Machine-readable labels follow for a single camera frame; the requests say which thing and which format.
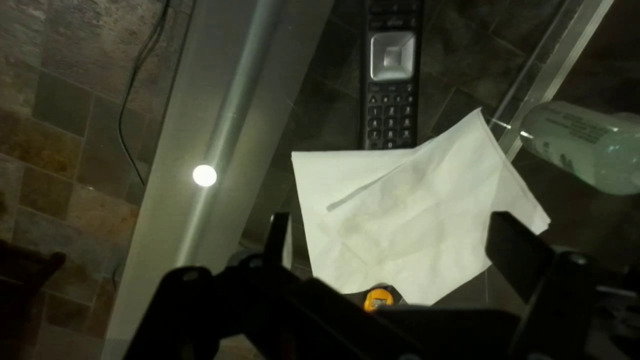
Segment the stone tile wall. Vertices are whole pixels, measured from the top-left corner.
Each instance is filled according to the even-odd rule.
[[[123,138],[144,172],[192,0],[170,4],[123,115]],[[144,194],[115,119],[160,8],[160,0],[0,1],[0,239],[68,256],[30,303],[24,331],[0,337],[0,358],[100,353]]]

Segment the tile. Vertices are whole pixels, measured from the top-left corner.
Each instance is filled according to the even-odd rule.
[[[147,115],[164,113],[174,72],[179,59],[183,34],[190,24],[190,15],[179,4],[188,4],[188,1],[177,1],[177,4],[171,1],[174,9],[168,12],[164,34],[155,50],[150,53],[147,62],[144,64],[130,98],[131,107]]]
[[[446,102],[441,113],[433,124],[433,133],[446,132],[475,107],[481,107],[484,118],[489,118],[491,105],[481,103],[477,98],[462,90],[454,90],[454,93],[450,96],[450,100]]]
[[[110,244],[105,250],[105,258],[102,264],[102,277],[107,282],[120,282],[122,272],[123,272],[123,264],[126,264],[126,256],[128,256],[128,248],[126,244]]]
[[[13,242],[37,252],[64,252],[65,264],[47,279],[52,293],[91,303],[107,244],[36,211],[18,214]]]
[[[20,204],[55,217],[65,217],[72,189],[74,183],[64,177],[26,167]]]
[[[58,76],[40,72],[33,118],[83,135],[91,93]]]
[[[128,244],[137,220],[137,208],[100,194],[85,185],[75,185],[68,210],[68,221],[85,234],[105,242]]]
[[[37,86],[47,0],[0,1],[0,103],[27,113]]]
[[[0,53],[0,105],[30,113],[37,88],[37,70],[27,62]]]
[[[2,290],[2,299],[16,296]],[[2,344],[18,344],[18,348],[32,348],[37,344],[40,323],[44,316],[44,293],[37,291],[30,297],[18,297],[18,308],[2,308],[2,325],[0,325],[0,352],[16,350],[16,346],[2,348]]]
[[[100,360],[102,339],[58,325],[41,325],[33,360]]]
[[[68,330],[83,330],[87,321],[89,305],[78,303],[54,293],[46,296],[46,323],[60,325]]]
[[[46,124],[0,110],[0,151],[36,167],[74,177],[80,157],[80,138]]]
[[[120,100],[160,6],[162,1],[155,0],[136,4],[52,0],[44,67],[96,93]],[[137,76],[134,107],[162,113],[185,24],[185,12],[170,12],[164,35]]]
[[[443,110],[454,86],[437,76],[421,72],[419,76],[419,100],[417,100],[417,141],[433,135],[433,125]]]
[[[130,6],[49,0],[41,66],[91,92],[120,98],[158,9],[153,0]]]
[[[134,169],[118,138],[118,113],[120,105],[113,102],[103,98],[93,100],[78,182],[113,198],[123,198]],[[123,113],[122,132],[131,155],[136,155],[142,145],[144,124],[145,118],[137,111],[130,110]]]
[[[485,103],[499,103],[525,57],[510,43],[468,26],[450,9],[433,21],[421,43],[421,67],[463,88]]]
[[[360,96],[360,32],[327,19],[307,67],[335,90]]]
[[[103,337],[107,320],[112,316],[112,308],[115,302],[115,288],[110,279],[102,279],[100,291],[96,296],[96,302],[91,305],[91,311],[87,316],[85,333],[93,337]]]
[[[20,204],[24,166],[0,155],[0,239],[9,239]]]
[[[26,64],[40,64],[47,0],[3,0],[0,4],[0,48]]]
[[[562,0],[513,0],[503,8],[494,34],[522,52],[531,53],[560,6]]]

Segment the cable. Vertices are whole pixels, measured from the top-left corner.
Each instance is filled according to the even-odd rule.
[[[137,179],[140,179],[142,185],[145,185],[145,179],[144,179],[144,176],[142,176],[142,172],[140,172],[140,167],[137,167],[137,163],[136,163],[136,160],[134,160],[134,155],[131,155],[131,151],[130,151],[130,147],[128,147],[128,143],[126,143],[126,139],[123,139],[123,111],[126,111],[126,103],[128,103],[128,100],[130,100],[130,96],[131,96],[131,90],[134,90],[134,86],[136,86],[137,73],[140,73],[144,62],[147,59],[147,55],[150,55],[150,53],[153,52],[153,48],[158,45],[158,39],[160,39],[160,35],[162,35],[162,32],[164,32],[170,4],[171,4],[171,0],[164,0],[162,9],[160,9],[160,15],[158,15],[151,32],[147,34],[145,41],[142,43],[142,48],[140,48],[140,52],[137,52],[137,55],[136,55],[131,73],[130,73],[128,83],[126,83],[123,100],[122,100],[120,111],[118,111],[118,139],[120,139],[120,145],[122,145],[122,149],[123,149],[130,166],[134,167],[134,172],[136,172],[136,176],[137,176]]]

